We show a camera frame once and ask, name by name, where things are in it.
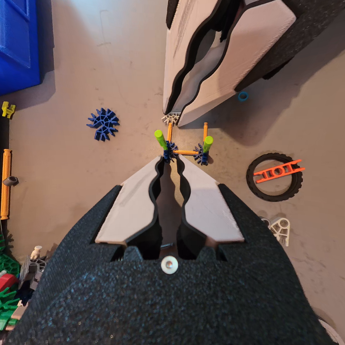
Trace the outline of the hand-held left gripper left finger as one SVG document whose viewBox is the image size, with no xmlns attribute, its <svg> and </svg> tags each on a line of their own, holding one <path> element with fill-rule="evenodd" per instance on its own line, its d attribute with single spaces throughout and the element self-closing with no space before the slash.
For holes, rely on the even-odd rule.
<svg viewBox="0 0 345 345">
<path fill-rule="evenodd" d="M 157 156 L 125 180 L 95 238 L 95 243 L 127 245 L 157 220 L 163 156 Z"/>
</svg>

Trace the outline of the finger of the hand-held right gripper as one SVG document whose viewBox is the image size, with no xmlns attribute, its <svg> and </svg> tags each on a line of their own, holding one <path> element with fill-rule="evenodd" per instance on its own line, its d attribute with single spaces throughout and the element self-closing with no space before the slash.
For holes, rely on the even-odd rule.
<svg viewBox="0 0 345 345">
<path fill-rule="evenodd" d="M 192 72 L 187 82 L 178 126 L 182 127 L 225 100 L 234 96 L 235 88 L 270 48 L 295 22 L 293 11 L 280 0 L 255 1 L 244 7 L 224 44 L 212 48 Z"/>
<path fill-rule="evenodd" d="M 168 1 L 163 113 L 175 105 L 187 73 L 195 64 L 205 34 L 225 13 L 222 0 Z"/>
</svg>

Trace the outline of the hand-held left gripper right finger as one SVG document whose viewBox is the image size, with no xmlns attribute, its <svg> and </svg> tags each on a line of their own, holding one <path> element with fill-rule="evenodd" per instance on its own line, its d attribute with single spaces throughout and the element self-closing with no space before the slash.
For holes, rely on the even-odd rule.
<svg viewBox="0 0 345 345">
<path fill-rule="evenodd" d="M 177 166 L 187 224 L 217 243 L 244 242 L 218 181 L 182 155 Z"/>
</svg>

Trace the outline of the blue green orange rod assembly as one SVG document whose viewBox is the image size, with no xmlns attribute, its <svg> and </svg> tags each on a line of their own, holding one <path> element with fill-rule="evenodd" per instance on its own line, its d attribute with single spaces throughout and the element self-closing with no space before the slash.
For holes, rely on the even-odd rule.
<svg viewBox="0 0 345 345">
<path fill-rule="evenodd" d="M 213 144 L 213 137 L 208 135 L 208 123 L 204 123 L 203 143 L 195 146 L 194 150 L 179 150 L 178 146 L 172 142 L 172 123 L 168 125 L 167 139 L 161 130 L 156 130 L 154 136 L 163 149 L 163 159 L 165 163 L 174 162 L 178 155 L 192 156 L 197 164 L 208 165 L 209 150 Z"/>
</svg>

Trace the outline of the black rubber tyre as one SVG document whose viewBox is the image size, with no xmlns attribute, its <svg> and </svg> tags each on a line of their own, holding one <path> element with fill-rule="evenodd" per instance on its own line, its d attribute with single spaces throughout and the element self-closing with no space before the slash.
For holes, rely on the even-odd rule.
<svg viewBox="0 0 345 345">
<path fill-rule="evenodd" d="M 247 169 L 246 181 L 247 181 L 247 185 L 248 185 L 249 189 L 258 198 L 260 198 L 264 201 L 268 201 L 268 202 L 281 202 L 281 201 L 286 201 L 286 200 L 294 197 L 299 192 L 300 188 L 302 187 L 303 172 L 289 175 L 289 176 L 291 176 L 291 184 L 288 187 L 288 189 L 281 194 L 269 195 L 269 194 L 262 192 L 258 188 L 259 184 L 256 184 L 255 180 L 260 179 L 260 177 L 255 177 L 255 178 L 253 177 L 253 174 L 255 173 L 255 169 L 261 163 L 266 162 L 266 161 L 270 161 L 270 160 L 279 162 L 279 165 L 280 165 L 282 163 L 291 162 L 294 159 L 285 155 L 285 154 L 282 154 L 282 153 L 266 153 L 266 154 L 259 156 L 254 161 L 252 161 L 252 163 L 248 166 L 248 169 Z"/>
</svg>

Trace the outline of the orange ladder connector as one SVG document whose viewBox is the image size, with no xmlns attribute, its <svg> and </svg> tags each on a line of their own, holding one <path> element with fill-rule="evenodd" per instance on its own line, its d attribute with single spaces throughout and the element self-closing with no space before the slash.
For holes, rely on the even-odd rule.
<svg viewBox="0 0 345 345">
<path fill-rule="evenodd" d="M 300 159 L 299 160 L 293 160 L 291 162 L 282 163 L 280 165 L 273 166 L 271 168 L 255 172 L 253 174 L 253 177 L 254 178 L 260 177 L 260 179 L 255 180 L 255 183 L 259 184 L 259 183 L 271 181 L 274 179 L 278 179 L 281 177 L 286 177 L 289 175 L 293 175 L 293 174 L 302 172 L 305 170 L 304 167 L 295 167 L 300 162 L 301 162 Z"/>
</svg>

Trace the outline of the white fan-shaped connector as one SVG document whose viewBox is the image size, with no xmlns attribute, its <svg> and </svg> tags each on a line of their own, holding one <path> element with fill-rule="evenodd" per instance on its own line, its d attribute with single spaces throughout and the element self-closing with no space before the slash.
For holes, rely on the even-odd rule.
<svg viewBox="0 0 345 345">
<path fill-rule="evenodd" d="M 274 219 L 268 228 L 281 245 L 289 246 L 291 225 L 287 218 L 280 217 Z"/>
</svg>

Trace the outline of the large blue double connector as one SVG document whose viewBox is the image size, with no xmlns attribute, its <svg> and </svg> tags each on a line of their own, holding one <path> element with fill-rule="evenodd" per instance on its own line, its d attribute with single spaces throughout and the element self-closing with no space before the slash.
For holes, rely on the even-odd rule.
<svg viewBox="0 0 345 345">
<path fill-rule="evenodd" d="M 105 110 L 104 108 L 101 108 L 96 111 L 97 115 L 91 114 L 91 118 L 88 118 L 91 123 L 87 124 L 87 126 L 96 130 L 94 136 L 95 140 L 110 140 L 109 135 L 115 136 L 115 133 L 118 132 L 116 126 L 120 125 L 119 119 L 110 109 Z"/>
</svg>

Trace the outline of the red green white toy model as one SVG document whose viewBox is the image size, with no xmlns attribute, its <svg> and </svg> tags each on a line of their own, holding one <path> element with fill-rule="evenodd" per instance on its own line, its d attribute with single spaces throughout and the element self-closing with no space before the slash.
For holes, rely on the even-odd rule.
<svg viewBox="0 0 345 345">
<path fill-rule="evenodd" d="M 0 236 L 0 331 L 1 339 L 14 329 L 32 300 L 42 274 L 50 259 L 40 256 L 36 246 L 23 265 L 5 254 L 6 242 Z"/>
</svg>

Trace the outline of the long yellow rod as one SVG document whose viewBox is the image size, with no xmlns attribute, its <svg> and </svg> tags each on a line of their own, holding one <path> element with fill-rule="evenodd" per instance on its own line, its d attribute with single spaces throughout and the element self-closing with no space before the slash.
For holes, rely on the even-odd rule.
<svg viewBox="0 0 345 345">
<path fill-rule="evenodd" d="M 8 219 L 9 215 L 9 197 L 10 187 L 5 185 L 3 181 L 10 177 L 11 172 L 11 150 L 4 149 L 3 164 L 2 164 L 2 178 L 1 178 L 1 220 Z"/>
</svg>

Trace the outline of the yellow-green clip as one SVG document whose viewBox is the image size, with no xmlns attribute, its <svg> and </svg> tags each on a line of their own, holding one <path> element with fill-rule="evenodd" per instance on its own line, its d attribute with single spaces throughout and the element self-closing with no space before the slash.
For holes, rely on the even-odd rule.
<svg viewBox="0 0 345 345">
<path fill-rule="evenodd" d="M 15 113 L 16 106 L 10 105 L 9 102 L 4 101 L 2 103 L 2 117 L 6 117 L 7 119 L 11 119 L 13 114 Z"/>
</svg>

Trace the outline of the blue plastic storage bin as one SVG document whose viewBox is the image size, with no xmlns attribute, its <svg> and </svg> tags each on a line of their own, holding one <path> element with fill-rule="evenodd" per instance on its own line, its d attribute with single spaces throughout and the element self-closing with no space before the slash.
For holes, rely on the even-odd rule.
<svg viewBox="0 0 345 345">
<path fill-rule="evenodd" d="M 0 95 L 40 84 L 35 0 L 0 1 Z"/>
</svg>

